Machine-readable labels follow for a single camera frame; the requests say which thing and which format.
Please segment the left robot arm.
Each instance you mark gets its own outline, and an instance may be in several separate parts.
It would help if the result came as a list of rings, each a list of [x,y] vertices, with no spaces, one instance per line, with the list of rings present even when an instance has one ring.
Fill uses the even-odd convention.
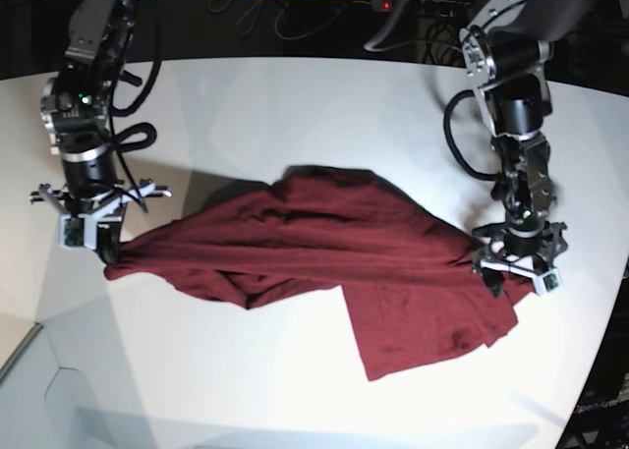
[[[562,222],[551,223],[555,185],[548,173],[550,146],[542,132],[552,112],[544,65],[555,41],[566,36],[599,0],[486,0],[458,33],[453,50],[462,55],[471,87],[451,98],[443,112],[446,143],[471,177],[491,182],[491,196],[505,217],[473,230],[487,244],[472,254],[472,267],[495,296],[506,273],[532,281],[539,295],[561,286],[554,265],[568,245]],[[458,103],[474,98],[500,160],[497,173],[482,173],[457,147],[451,118]]]

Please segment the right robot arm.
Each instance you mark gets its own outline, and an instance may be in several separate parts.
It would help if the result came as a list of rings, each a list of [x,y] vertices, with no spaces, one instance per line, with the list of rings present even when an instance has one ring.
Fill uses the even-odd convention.
[[[310,290],[461,289],[477,242],[435,218],[367,171],[297,166],[281,180],[228,197],[125,243],[130,203],[167,196],[151,180],[120,179],[127,152],[153,145],[157,131],[113,105],[116,85],[152,81],[124,69],[140,0],[84,0],[75,12],[62,66],[41,99],[51,149],[61,159],[63,188],[31,195],[58,213],[58,241],[86,249],[114,280],[150,273],[192,297],[254,308]]]

